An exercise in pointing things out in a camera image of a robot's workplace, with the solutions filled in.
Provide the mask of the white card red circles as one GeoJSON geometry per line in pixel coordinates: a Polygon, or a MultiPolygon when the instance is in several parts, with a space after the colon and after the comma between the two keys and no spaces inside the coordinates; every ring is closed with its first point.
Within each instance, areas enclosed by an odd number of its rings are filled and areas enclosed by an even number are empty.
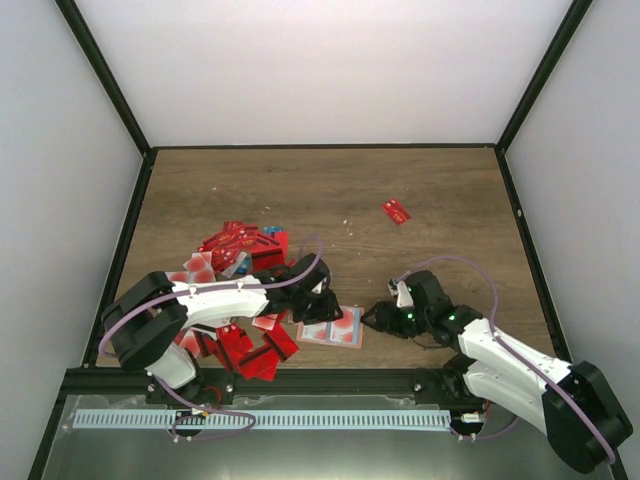
{"type": "Polygon", "coordinates": [[[342,346],[355,346],[360,336],[361,312],[353,307],[343,307],[342,312],[343,316],[331,323],[329,341],[342,346]]]}

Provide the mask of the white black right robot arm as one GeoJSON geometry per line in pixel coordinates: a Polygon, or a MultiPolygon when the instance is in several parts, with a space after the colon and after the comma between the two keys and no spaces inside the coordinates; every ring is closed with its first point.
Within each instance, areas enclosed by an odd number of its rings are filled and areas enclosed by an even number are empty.
{"type": "Polygon", "coordinates": [[[503,407],[544,434],[579,473],[615,462],[633,426],[598,367],[571,364],[511,337],[480,312],[454,304],[429,270],[393,279],[389,289],[391,300],[377,302],[363,323],[402,339],[428,334],[456,351],[460,367],[444,378],[451,400],[475,396],[503,407]]]}

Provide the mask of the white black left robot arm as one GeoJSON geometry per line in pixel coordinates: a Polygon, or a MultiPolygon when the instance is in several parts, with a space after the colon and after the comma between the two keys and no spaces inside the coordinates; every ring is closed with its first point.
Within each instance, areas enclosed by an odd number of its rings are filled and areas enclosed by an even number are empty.
{"type": "Polygon", "coordinates": [[[111,346],[123,370],[144,369],[178,401],[191,404],[203,395],[205,381],[193,354],[174,342],[181,331],[217,330],[234,317],[284,312],[305,325],[333,322],[343,312],[330,283],[330,270],[317,254],[213,283],[174,282],[152,272],[102,313],[99,352],[111,346]]]}

